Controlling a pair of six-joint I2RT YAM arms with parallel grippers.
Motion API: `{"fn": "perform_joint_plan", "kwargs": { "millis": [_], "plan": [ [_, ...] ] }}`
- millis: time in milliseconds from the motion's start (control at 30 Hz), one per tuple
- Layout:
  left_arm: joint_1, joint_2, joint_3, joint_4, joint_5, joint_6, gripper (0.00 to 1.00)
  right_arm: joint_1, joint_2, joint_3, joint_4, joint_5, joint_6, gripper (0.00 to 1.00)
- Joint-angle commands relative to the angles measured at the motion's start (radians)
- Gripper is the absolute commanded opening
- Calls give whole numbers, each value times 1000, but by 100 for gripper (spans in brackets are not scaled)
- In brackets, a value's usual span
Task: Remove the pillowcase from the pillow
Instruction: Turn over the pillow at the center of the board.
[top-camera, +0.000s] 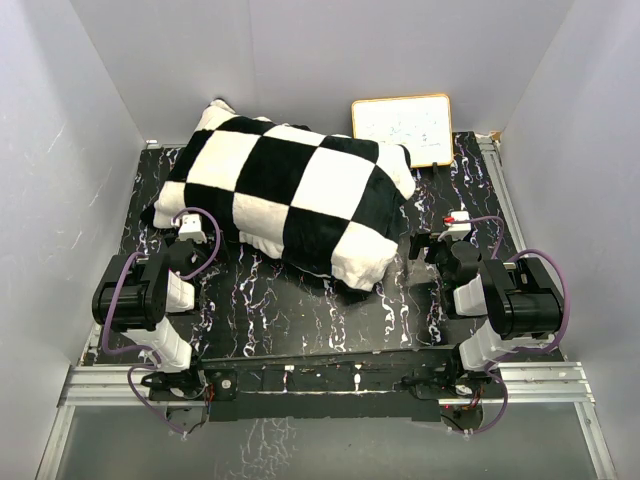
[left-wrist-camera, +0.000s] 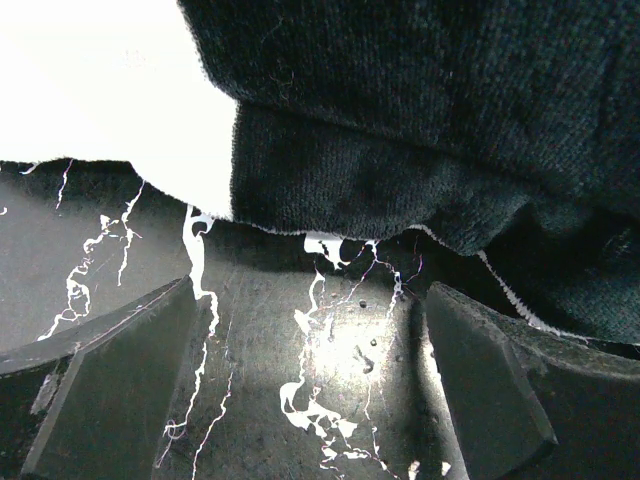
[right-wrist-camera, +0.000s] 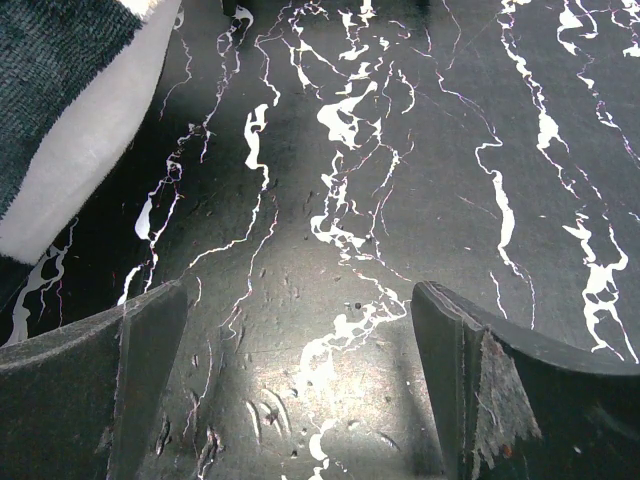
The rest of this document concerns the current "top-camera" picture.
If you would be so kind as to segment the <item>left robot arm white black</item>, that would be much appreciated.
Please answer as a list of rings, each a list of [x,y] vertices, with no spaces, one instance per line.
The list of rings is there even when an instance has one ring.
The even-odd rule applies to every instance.
[[[91,302],[94,321],[102,327],[102,351],[109,356],[134,353],[157,370],[173,373],[171,385],[186,399],[204,392],[207,376],[192,365],[193,348],[170,316],[195,309],[193,278],[209,253],[193,240],[174,240],[158,253],[115,255]]]

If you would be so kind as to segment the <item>black white checkered pillowcase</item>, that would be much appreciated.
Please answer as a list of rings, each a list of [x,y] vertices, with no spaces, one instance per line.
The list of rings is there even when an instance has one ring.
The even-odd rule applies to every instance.
[[[410,161],[401,145],[250,118],[216,99],[141,219],[168,229],[200,208],[228,241],[369,291],[397,254]]]

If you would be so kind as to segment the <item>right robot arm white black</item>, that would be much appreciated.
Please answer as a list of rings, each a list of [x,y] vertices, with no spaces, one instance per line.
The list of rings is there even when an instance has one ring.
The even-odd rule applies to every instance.
[[[408,258],[426,252],[441,279],[441,305],[451,318],[486,318],[470,338],[453,348],[446,364],[447,388],[466,397],[478,389],[481,373],[520,352],[545,351],[565,320],[565,299],[538,258],[503,262],[467,239],[419,233]]]

